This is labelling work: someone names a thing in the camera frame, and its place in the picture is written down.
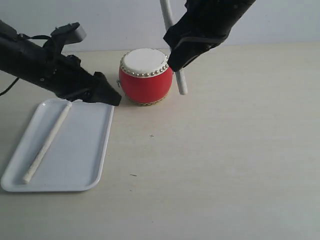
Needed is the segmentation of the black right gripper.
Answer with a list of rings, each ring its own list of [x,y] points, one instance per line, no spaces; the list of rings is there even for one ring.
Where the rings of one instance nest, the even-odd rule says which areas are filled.
[[[186,13],[178,22],[164,19],[163,39],[171,49],[167,61],[170,68],[180,71],[222,44],[253,3],[253,0],[186,1]]]

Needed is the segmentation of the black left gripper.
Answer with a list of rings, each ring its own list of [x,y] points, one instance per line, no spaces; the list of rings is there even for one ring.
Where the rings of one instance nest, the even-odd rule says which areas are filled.
[[[104,103],[119,106],[122,96],[111,86],[106,76],[96,71],[93,76],[81,67],[75,55],[62,55],[61,40],[48,35],[16,35],[18,56],[14,76],[69,101]]]

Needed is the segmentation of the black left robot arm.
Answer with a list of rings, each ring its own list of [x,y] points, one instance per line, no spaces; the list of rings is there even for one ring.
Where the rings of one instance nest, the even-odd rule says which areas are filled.
[[[64,46],[82,42],[86,33],[79,22],[54,29],[50,35],[28,36],[0,23],[0,69],[70,102],[118,106],[122,96],[105,75],[90,74],[75,55],[63,55]]]

